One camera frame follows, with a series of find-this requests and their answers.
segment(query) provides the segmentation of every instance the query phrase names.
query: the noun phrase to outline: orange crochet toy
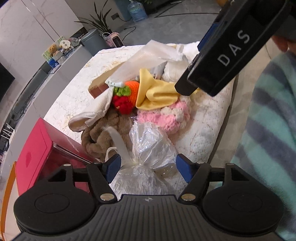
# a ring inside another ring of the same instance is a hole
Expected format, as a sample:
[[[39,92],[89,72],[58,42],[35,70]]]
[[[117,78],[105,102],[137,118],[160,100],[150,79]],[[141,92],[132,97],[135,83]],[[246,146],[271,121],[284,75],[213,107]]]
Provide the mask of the orange crochet toy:
[[[127,81],[124,84],[127,85],[131,89],[131,95],[128,96],[128,100],[133,105],[133,107],[135,107],[140,83],[132,80],[132,81]]]

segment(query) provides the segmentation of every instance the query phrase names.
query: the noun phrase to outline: teal and gray striped fabric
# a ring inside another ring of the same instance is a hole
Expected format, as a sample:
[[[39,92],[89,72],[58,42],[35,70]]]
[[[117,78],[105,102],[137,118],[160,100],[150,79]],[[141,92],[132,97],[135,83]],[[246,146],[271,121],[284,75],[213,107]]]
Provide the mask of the teal and gray striped fabric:
[[[232,162],[284,202],[277,233],[296,240],[296,56],[269,63],[256,83],[248,120]]]

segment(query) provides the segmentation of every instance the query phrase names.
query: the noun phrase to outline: water bottle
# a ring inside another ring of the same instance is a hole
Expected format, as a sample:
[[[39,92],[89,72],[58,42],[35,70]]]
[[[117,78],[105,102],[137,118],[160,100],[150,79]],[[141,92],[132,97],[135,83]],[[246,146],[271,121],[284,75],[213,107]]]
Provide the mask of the water bottle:
[[[130,4],[128,5],[128,11],[132,16],[134,23],[148,18],[143,4],[137,2],[136,0],[130,0]]]

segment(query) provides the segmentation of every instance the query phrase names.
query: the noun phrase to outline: person's hand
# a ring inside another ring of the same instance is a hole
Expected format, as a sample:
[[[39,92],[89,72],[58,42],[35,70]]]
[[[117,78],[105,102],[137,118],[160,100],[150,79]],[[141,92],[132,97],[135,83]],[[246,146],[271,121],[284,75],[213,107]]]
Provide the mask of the person's hand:
[[[273,36],[272,40],[281,51],[287,52],[289,48],[294,54],[296,54],[296,43],[289,42],[287,39],[279,36]]]

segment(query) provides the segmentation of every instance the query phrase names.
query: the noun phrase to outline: white letter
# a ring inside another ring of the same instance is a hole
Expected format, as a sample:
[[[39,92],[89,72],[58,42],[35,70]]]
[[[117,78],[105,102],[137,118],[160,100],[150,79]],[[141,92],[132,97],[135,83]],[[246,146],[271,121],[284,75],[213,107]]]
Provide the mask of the white letter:
[[[219,60],[222,64],[224,64],[225,66],[227,66],[227,65],[230,63],[230,58],[228,58],[225,54],[221,54],[221,55],[219,56],[218,60]]]
[[[234,56],[237,55],[237,51],[238,51],[238,50],[241,50],[241,49],[242,49],[242,48],[237,47],[237,46],[235,46],[235,45],[233,45],[233,44],[229,44],[229,47],[230,47],[231,51],[233,52]]]
[[[242,34],[242,30],[239,31],[238,34],[237,34],[237,36],[239,37],[239,39],[245,39],[245,38],[247,38],[247,39],[244,41],[244,43],[245,43],[245,44],[248,43],[249,40],[250,40],[250,36],[247,35],[247,34],[244,34],[244,35],[242,36],[241,34]]]

